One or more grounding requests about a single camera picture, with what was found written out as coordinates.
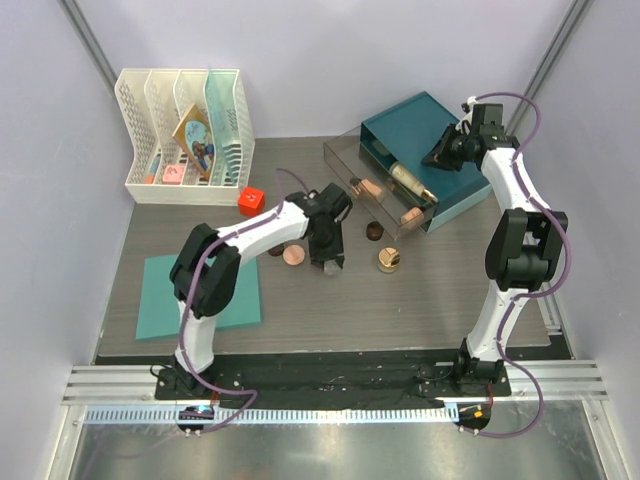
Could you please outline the cream gold pump bottle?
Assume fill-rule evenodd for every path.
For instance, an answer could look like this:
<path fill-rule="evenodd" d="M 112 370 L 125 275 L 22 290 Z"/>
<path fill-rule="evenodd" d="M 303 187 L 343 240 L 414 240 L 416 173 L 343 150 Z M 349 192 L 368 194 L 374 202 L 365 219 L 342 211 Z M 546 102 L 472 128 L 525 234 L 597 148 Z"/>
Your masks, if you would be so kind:
<path fill-rule="evenodd" d="M 391 177 L 422 200 L 437 203 L 438 198 L 406 167 L 396 161 L 389 169 Z"/>

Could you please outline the peach foundation bottle black cap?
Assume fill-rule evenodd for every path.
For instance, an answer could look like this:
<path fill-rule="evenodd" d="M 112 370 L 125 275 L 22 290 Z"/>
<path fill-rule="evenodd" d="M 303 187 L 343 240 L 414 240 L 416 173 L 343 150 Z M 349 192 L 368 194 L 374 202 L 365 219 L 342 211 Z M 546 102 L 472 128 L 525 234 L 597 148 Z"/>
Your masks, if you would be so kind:
<path fill-rule="evenodd" d="M 369 198 L 376 202 L 381 202 L 384 198 L 383 189 L 368 179 L 352 177 L 349 184 L 356 198 Z"/>

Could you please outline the clear smoked drawer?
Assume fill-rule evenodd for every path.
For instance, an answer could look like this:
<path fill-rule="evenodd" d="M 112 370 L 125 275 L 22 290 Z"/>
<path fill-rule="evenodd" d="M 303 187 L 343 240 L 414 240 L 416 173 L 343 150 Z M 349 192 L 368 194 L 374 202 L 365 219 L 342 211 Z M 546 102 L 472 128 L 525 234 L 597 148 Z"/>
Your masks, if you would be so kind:
<path fill-rule="evenodd" d="M 380 150 L 361 140 L 359 127 L 325 141 L 323 155 L 347 193 L 393 239 L 429 230 L 438 200 L 424 199 L 394 178 L 382 163 Z"/>
<path fill-rule="evenodd" d="M 428 201 L 428 202 L 426 202 L 426 203 L 424 203 L 422 205 L 418 205 L 418 206 L 414 206 L 414 207 L 424 207 L 424 208 L 428 209 L 429 210 L 428 216 L 430 217 L 430 219 L 427 220 L 421 226 L 419 226 L 417 228 L 414 228 L 414 229 L 410 229 L 410 230 L 424 229 L 424 228 L 428 229 L 433 217 L 437 213 L 437 210 L 438 210 L 438 207 L 439 207 L 439 202 L 438 201 L 436 201 L 436 202 Z"/>

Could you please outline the small beige concealer tube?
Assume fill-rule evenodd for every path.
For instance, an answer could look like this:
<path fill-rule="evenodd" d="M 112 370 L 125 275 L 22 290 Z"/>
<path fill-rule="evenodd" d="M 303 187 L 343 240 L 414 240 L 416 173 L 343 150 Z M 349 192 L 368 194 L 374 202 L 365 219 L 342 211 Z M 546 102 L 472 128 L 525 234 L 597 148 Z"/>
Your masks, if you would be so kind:
<path fill-rule="evenodd" d="M 406 229 L 417 228 L 430 219 L 428 214 L 429 210 L 424 207 L 413 207 L 400 217 L 400 225 Z"/>

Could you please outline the clear rectangular bottle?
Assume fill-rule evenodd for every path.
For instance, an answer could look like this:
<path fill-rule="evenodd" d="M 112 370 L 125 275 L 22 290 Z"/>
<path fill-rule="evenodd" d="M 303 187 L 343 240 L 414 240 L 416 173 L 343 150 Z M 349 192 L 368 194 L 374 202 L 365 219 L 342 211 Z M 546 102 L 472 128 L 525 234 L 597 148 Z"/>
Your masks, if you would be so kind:
<path fill-rule="evenodd" d="M 341 267 L 335 260 L 326 261 L 323 265 L 323 272 L 326 275 L 334 276 L 341 272 Z"/>

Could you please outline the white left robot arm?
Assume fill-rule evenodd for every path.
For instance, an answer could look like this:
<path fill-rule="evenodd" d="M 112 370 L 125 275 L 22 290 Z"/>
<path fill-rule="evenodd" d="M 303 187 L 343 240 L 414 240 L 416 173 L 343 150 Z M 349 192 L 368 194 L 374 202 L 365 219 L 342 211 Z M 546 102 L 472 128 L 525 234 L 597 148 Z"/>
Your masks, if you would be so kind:
<path fill-rule="evenodd" d="M 174 353 L 179 388 L 190 398 L 213 388 L 217 316 L 231 303 L 242 266 L 281 244 L 305 239 L 313 266 L 344 266 L 342 222 L 353 201 L 331 183 L 324 190 L 287 195 L 274 208 L 241 223 L 213 229 L 197 225 L 170 271 L 180 325 Z"/>

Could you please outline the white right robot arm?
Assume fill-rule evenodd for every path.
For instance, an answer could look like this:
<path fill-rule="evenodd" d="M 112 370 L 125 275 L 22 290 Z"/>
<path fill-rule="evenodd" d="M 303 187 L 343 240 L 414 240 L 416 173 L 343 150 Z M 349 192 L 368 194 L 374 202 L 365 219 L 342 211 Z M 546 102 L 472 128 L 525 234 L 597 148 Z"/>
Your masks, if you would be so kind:
<path fill-rule="evenodd" d="M 568 218 L 552 211 L 533 186 L 519 142 L 502 124 L 502 106 L 480 103 L 466 111 L 461 121 L 446 127 L 422 162 L 447 171 L 474 164 L 502 210 L 485 254 L 487 297 L 449 375 L 457 391 L 472 395 L 500 382 L 506 344 L 521 310 L 554 277 L 567 249 Z"/>

